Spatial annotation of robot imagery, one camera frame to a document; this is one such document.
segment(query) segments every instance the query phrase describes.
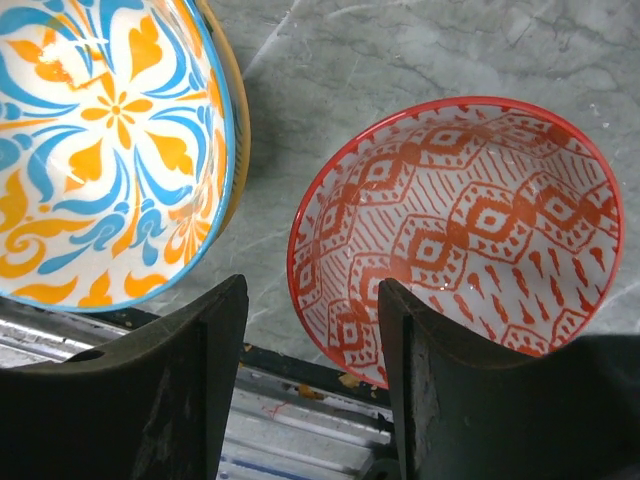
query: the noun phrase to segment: red rim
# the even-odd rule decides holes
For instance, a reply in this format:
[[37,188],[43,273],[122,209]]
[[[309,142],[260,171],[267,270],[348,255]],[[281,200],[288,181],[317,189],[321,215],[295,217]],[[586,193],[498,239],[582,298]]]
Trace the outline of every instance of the red rim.
[[596,303],[593,309],[593,312],[589,315],[587,321],[584,322],[584,324],[578,330],[576,330],[575,334],[571,337],[571,339],[567,343],[571,342],[575,337],[577,337],[580,334],[580,332],[582,332],[582,330],[591,322],[594,315],[598,312],[600,305],[607,297],[607,294],[609,293],[609,290],[613,285],[613,281],[616,277],[616,272],[618,271],[618,268],[620,266],[620,261],[622,260],[623,249],[624,249],[625,224],[624,224],[624,206],[622,203],[622,195],[620,193],[618,182],[616,181],[615,175],[613,174],[613,170],[611,170],[611,167],[609,166],[607,159],[602,154],[602,152],[600,152],[598,147],[596,147],[596,145],[580,129],[578,129],[573,124],[569,123],[564,118],[542,107],[538,107],[536,105],[532,105],[530,103],[522,102],[519,100],[513,100],[510,98],[503,98],[503,97],[465,96],[465,97],[451,97],[451,98],[446,98],[442,100],[435,100],[433,102],[422,103],[420,105],[416,105],[411,108],[401,110],[400,112],[394,113],[393,115],[390,115],[385,119],[380,120],[379,122],[373,124],[366,130],[361,132],[360,134],[356,135],[349,142],[347,142],[340,150],[338,150],[338,152],[336,152],[329,159],[329,161],[324,165],[324,167],[322,167],[320,172],[318,172],[316,177],[311,182],[311,185],[307,189],[306,193],[302,197],[302,201],[300,202],[300,206],[296,211],[296,215],[291,225],[291,232],[289,234],[289,244],[287,247],[287,283],[289,286],[289,295],[293,303],[293,308],[295,309],[296,315],[298,316],[298,320],[300,320],[302,327],[305,329],[305,331],[307,332],[307,335],[309,335],[311,340],[313,340],[313,343],[315,343],[316,346],[327,357],[329,357],[331,361],[333,361],[335,364],[337,364],[339,367],[341,367],[345,371],[351,373],[352,375],[361,379],[364,382],[377,385],[378,387],[381,387],[381,388],[388,388],[388,387],[384,383],[374,382],[372,381],[372,379],[366,378],[363,375],[357,374],[356,372],[352,371],[349,367],[347,367],[347,365],[345,364],[342,358],[328,351],[327,348],[324,347],[318,341],[318,339],[314,336],[313,332],[304,321],[304,315],[302,314],[302,309],[300,308],[300,305],[298,304],[298,301],[297,301],[297,288],[293,283],[293,254],[294,254],[295,239],[298,234],[298,230],[300,229],[300,223],[302,221],[304,212],[307,210],[309,202],[311,201],[315,191],[322,185],[322,181],[327,176],[327,174],[335,167],[335,165],[347,153],[353,151],[360,144],[360,142],[363,140],[364,137],[373,135],[379,130],[389,126],[390,124],[396,123],[398,120],[401,120],[406,117],[411,117],[416,114],[437,110],[440,108],[469,106],[469,105],[515,108],[526,113],[537,115],[543,118],[544,120],[563,128],[565,131],[569,132],[572,136],[574,136],[580,142],[582,142],[582,144],[594,156],[594,158],[597,160],[598,164],[600,165],[600,168],[602,168],[602,171],[607,177],[607,181],[612,187],[613,196],[616,200],[616,208],[618,209],[618,225],[620,229],[620,235],[618,237],[618,244],[617,244],[618,251],[616,253],[616,258],[613,262],[613,267],[611,268],[607,285],[602,291],[602,295],[600,296],[600,299]]

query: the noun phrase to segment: red and white bowl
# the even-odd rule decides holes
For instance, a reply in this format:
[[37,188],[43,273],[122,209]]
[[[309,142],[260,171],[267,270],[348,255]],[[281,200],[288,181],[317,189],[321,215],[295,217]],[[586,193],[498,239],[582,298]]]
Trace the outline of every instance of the red and white bowl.
[[318,347],[386,387],[381,280],[538,356],[592,318],[623,238],[613,173],[576,127],[515,100],[450,98],[381,121],[331,158],[295,217],[287,274]]

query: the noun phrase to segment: floral pattern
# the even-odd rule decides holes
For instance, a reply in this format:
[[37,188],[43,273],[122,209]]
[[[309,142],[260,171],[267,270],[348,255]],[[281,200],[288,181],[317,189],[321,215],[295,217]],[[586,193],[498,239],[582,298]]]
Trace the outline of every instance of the floral pattern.
[[0,4],[2,295],[121,308],[215,237],[233,112],[190,2]]

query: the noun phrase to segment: gray marble surface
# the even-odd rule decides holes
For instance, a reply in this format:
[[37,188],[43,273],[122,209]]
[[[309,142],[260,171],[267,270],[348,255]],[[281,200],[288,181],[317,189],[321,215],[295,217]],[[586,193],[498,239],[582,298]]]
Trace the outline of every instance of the gray marble surface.
[[499,95],[565,117],[620,182],[625,257],[591,332],[640,331],[640,2],[636,0],[215,0],[244,71],[253,152],[242,204],[204,260],[143,305],[166,313],[247,276],[247,341],[328,362],[300,326],[285,257],[297,206],[351,137],[402,108]]

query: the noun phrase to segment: bowl rim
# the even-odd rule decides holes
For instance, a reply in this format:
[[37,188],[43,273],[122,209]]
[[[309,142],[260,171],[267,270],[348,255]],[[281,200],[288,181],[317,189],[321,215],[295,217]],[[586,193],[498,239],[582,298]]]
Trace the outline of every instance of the bowl rim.
[[615,281],[618,268],[620,267],[620,262],[622,260],[622,256],[624,253],[623,250],[624,250],[624,238],[625,238],[625,223],[624,223],[625,214],[624,214],[622,193],[620,192],[620,186],[618,185],[618,182],[615,178],[613,170],[609,165],[609,163],[607,162],[607,159],[604,156],[604,154],[595,145],[595,143],[593,143],[589,139],[589,137],[584,132],[582,132],[582,130],[580,130],[578,127],[570,123],[568,120],[560,117],[559,115],[545,108],[539,107],[537,105],[534,105],[528,102],[516,100],[513,98],[482,96],[482,95],[456,96],[456,97],[447,97],[443,99],[433,100],[430,102],[414,105],[404,110],[400,110],[399,112],[396,112],[394,114],[387,116],[386,118],[383,118],[382,120],[374,123],[373,125],[363,130],[361,133],[359,133],[358,135],[350,139],[342,148],[340,148],[333,156],[331,156],[331,158],[322,167],[322,169],[318,172],[318,174],[315,176],[315,178],[309,185],[309,188],[307,189],[304,196],[302,197],[300,205],[296,210],[295,217],[291,224],[291,231],[289,234],[289,243],[287,246],[287,266],[286,266],[287,284],[289,287],[289,296],[291,297],[293,308],[296,312],[298,320],[302,324],[302,327],[305,329],[305,331],[307,332],[307,335],[311,338],[313,343],[315,343],[316,346],[320,349],[320,351],[324,353],[331,361],[333,361],[339,367],[345,369],[345,371],[353,374],[354,376],[360,378],[365,382],[377,385],[378,387],[381,387],[381,388],[388,388],[388,386],[384,383],[374,382],[373,379],[366,378],[364,375],[361,375],[361,374],[357,374],[355,371],[353,371],[351,367],[347,367],[344,359],[340,358],[339,355],[332,353],[328,348],[326,348],[321,344],[319,339],[316,338],[315,334],[311,331],[311,328],[307,325],[306,321],[304,320],[302,309],[300,308],[300,305],[297,300],[297,285],[295,284],[294,278],[293,278],[294,277],[293,275],[294,249],[295,249],[296,237],[297,237],[298,231],[300,230],[300,224],[309,206],[309,202],[313,198],[318,188],[322,185],[323,180],[325,179],[327,174],[331,170],[333,170],[336,164],[340,160],[342,160],[342,158],[344,158],[345,155],[347,155],[348,153],[352,152],[355,148],[357,148],[358,145],[360,145],[362,141],[365,140],[367,137],[374,135],[378,131],[396,123],[399,120],[402,120],[407,117],[412,117],[416,114],[438,110],[440,108],[471,106],[471,105],[507,107],[507,108],[519,109],[525,113],[531,113],[533,115],[543,118],[546,121],[553,123],[556,126],[559,126],[560,128],[570,133],[573,137],[577,138],[580,142],[582,142],[582,144],[589,150],[589,153],[591,153],[591,155],[593,155],[595,160],[598,162],[598,164],[600,165],[600,168],[602,168],[607,178],[607,181],[612,186],[613,197],[615,199],[616,207],[618,209],[618,225],[619,225],[619,232],[620,232],[618,236],[616,258],[609,272],[609,278],[607,280],[607,284],[605,285],[605,288],[602,290],[602,294],[600,295],[598,302],[594,305],[593,311],[588,315],[587,320],[584,322],[584,324],[578,330],[576,330],[576,332],[571,337],[571,339],[567,342],[567,344],[573,341],[580,334],[580,332],[591,322],[595,314],[598,312],[600,306],[602,305],[602,302],[604,302],[604,300],[607,297],[607,294],[609,293],[609,290],[613,286],[613,282]]
[[96,312],[110,312],[113,310],[121,310],[125,308],[129,308],[140,303],[144,303],[152,298],[160,295],[161,293],[169,290],[173,286],[175,286],[180,280],[182,280],[195,265],[202,259],[204,254],[207,252],[209,247],[213,244],[214,240],[218,236],[218,232],[220,231],[226,211],[229,207],[229,202],[231,200],[231,194],[233,190],[233,178],[235,173],[235,158],[236,158],[236,139],[235,139],[235,121],[233,115],[233,108],[231,103],[231,94],[229,93],[229,87],[227,85],[227,80],[224,76],[224,70],[222,68],[222,63],[220,61],[220,57],[218,52],[215,49],[213,44],[213,40],[209,37],[209,33],[205,26],[204,20],[200,11],[196,8],[196,5],[193,0],[175,0],[178,2],[182,2],[186,7],[193,18],[194,24],[198,31],[198,34],[202,37],[203,49],[207,56],[207,60],[211,64],[211,68],[214,71],[216,81],[218,83],[218,91],[220,93],[220,98],[222,101],[223,108],[223,122],[224,122],[224,136],[225,136],[225,144],[227,151],[227,161],[226,161],[226,170],[224,174],[224,182],[222,187],[222,195],[220,196],[220,200],[216,207],[216,212],[213,217],[213,221],[211,222],[211,227],[207,232],[207,236],[204,241],[196,251],[196,253],[191,257],[189,262],[183,266],[178,272],[173,274],[166,283],[153,288],[145,295],[137,298],[132,298],[130,300],[126,300],[124,302],[114,303],[112,305],[103,305],[97,307],[78,307],[65,305],[64,303],[60,304],[46,304],[40,303],[34,300],[31,300],[27,297],[21,297],[17,295],[13,295],[11,293],[2,293],[2,296],[8,298],[9,300],[13,300],[24,305],[28,305],[31,307],[36,307],[39,309],[49,310],[49,311],[61,311],[61,312],[69,312],[69,313],[96,313]]

